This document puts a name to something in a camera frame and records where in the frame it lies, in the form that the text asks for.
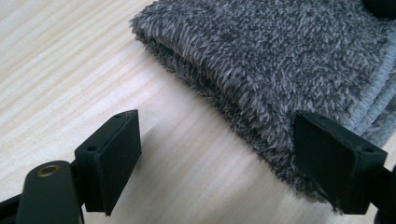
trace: black plastic part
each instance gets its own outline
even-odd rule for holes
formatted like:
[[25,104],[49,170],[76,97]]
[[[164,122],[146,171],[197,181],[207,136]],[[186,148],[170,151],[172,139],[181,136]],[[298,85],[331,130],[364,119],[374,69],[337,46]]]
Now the black plastic part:
[[371,181],[368,197],[378,208],[375,219],[382,220],[383,223],[396,223],[396,166],[393,172],[383,168],[381,174]]
[[0,203],[0,224],[14,224],[17,218],[21,195],[14,196]]
[[70,164],[70,168],[72,169],[72,174],[75,181],[75,186],[78,196],[78,205],[82,206],[85,203],[84,194],[87,191],[84,185],[84,180],[82,179],[82,175],[78,172],[76,161],[72,161],[72,163]]
[[363,0],[363,4],[379,19],[396,20],[396,0]]
[[81,222],[75,184],[67,161],[44,163],[26,176],[17,214],[18,224]]
[[113,116],[76,149],[88,212],[111,215],[141,153],[137,110]]
[[382,170],[387,152],[319,114],[299,111],[294,121],[295,160],[334,208],[365,214],[369,182]]

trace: screw hole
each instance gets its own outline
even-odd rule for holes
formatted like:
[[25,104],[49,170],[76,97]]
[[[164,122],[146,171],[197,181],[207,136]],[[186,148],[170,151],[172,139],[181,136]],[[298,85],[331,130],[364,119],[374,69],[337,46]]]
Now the screw hole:
[[96,150],[96,147],[94,147],[94,146],[92,146],[92,147],[87,147],[87,150],[88,150],[88,151],[95,151],[95,150]]

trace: black clamp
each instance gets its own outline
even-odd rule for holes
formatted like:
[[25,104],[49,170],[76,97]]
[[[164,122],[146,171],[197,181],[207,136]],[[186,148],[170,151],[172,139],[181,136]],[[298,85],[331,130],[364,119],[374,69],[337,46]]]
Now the black clamp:
[[298,112],[294,120],[297,166],[318,193],[344,214],[378,208],[375,223],[396,223],[396,166],[388,153],[320,114]]
[[0,224],[84,223],[88,212],[111,215],[141,155],[137,110],[113,116],[75,151],[27,176],[21,195],[0,203]]

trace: light wood surface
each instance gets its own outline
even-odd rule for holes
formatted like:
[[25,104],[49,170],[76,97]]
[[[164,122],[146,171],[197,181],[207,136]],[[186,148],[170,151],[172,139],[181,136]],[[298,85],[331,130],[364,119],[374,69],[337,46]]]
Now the light wood surface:
[[[112,115],[138,109],[142,157],[111,217],[86,223],[373,223],[297,196],[216,109],[134,40],[151,0],[0,1],[0,201]],[[384,146],[396,163],[396,136]]]

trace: gray fleece fabric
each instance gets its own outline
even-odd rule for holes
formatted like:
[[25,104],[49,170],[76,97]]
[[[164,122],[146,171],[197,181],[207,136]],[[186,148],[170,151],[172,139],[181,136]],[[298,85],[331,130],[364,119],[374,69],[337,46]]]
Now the gray fleece fabric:
[[295,166],[296,110],[380,147],[395,129],[396,21],[360,0],[160,0],[131,24],[299,192],[318,196]]

